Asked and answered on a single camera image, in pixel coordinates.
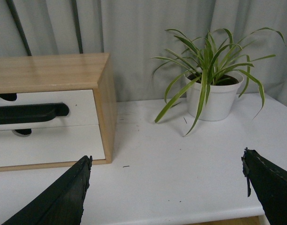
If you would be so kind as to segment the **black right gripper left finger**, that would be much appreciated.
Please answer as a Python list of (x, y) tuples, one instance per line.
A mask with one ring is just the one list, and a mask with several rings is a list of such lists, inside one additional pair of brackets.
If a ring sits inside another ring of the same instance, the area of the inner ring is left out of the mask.
[(79, 225), (90, 186), (92, 157), (83, 156), (5, 225)]

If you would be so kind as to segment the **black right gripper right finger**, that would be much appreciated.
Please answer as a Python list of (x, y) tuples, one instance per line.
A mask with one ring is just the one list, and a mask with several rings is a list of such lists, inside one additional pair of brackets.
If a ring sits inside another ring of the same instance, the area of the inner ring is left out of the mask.
[(287, 225), (287, 171), (248, 148), (241, 159), (248, 196), (253, 187), (269, 223)]

